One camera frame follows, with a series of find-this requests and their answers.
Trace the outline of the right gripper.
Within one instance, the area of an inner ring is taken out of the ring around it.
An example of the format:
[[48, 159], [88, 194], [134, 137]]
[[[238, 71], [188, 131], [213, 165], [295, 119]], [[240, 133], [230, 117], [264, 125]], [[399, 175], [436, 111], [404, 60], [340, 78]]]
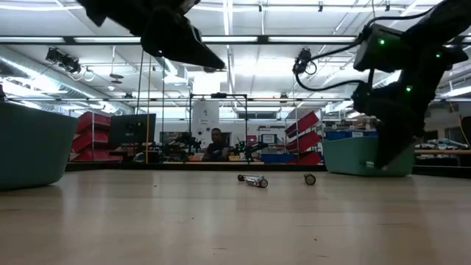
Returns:
[[467, 53], [458, 46], [429, 47], [409, 57], [397, 81], [376, 89], [363, 82], [356, 88], [351, 96], [354, 109], [376, 117], [384, 126], [377, 128], [376, 169], [387, 167], [415, 145], [444, 73], [467, 59]]

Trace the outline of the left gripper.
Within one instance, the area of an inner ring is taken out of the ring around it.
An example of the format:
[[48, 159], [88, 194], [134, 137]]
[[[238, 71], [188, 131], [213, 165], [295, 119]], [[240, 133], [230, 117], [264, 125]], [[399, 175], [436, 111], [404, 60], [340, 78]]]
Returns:
[[109, 18], [141, 35], [141, 45], [154, 57], [216, 70], [224, 61], [203, 42], [201, 32], [185, 17], [200, 0], [77, 0], [100, 27]]

